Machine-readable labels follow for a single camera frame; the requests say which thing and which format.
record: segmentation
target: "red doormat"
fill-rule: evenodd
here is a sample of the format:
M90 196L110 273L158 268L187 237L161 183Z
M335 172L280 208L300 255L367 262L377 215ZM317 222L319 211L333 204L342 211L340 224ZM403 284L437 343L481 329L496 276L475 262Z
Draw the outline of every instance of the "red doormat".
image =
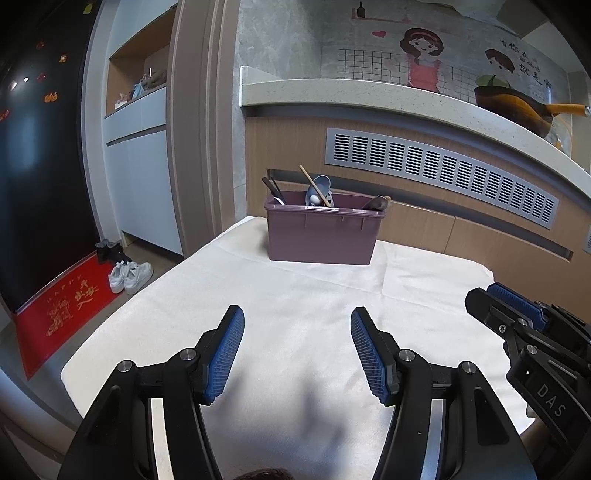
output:
M99 265L96 254L74 267L15 317L18 346L27 379L68 338L117 298L108 275L113 265Z

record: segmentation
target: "white stone countertop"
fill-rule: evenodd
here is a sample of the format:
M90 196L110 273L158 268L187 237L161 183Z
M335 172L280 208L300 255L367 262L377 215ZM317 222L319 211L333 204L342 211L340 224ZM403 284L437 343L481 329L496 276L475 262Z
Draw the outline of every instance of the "white stone countertop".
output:
M251 67L241 67L239 101L240 106L354 106L452 125L517 150L554 171L591 199L591 175L546 140L495 113L439 93L367 80L282 80Z

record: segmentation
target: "orange sticker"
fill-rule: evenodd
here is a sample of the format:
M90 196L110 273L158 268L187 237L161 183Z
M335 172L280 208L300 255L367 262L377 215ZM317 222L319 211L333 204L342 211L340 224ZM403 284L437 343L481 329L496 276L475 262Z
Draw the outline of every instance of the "orange sticker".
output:
M57 92L49 92L47 95L45 95L45 98L43 99L45 103L55 102L56 100Z

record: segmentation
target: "wok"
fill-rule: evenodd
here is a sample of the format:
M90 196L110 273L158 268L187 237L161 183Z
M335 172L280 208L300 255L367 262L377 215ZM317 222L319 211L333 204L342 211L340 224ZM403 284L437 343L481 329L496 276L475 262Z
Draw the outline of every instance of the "wok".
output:
M529 95L497 85L476 87L474 94L479 107L503 116L542 138L550 132L552 121L556 115L571 113L591 116L589 107L586 105L570 103L545 105Z

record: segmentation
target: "white tablecloth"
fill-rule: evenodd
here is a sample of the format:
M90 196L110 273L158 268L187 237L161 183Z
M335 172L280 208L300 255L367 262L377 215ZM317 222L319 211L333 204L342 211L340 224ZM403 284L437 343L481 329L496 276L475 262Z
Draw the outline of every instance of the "white tablecloth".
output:
M61 378L81 415L120 360L166 361L220 322L230 304L245 331L224 393L203 407L224 478L283 466L296 479L372 477L392 409L372 396L350 334L365 306L378 329L432 363L474 362L519 432L531 420L507 383L502 340L470 317L466 293L493 282L485 267L378 241L371 265L273 262L265 219L247 219L115 312ZM154 403L161 480L172 479Z

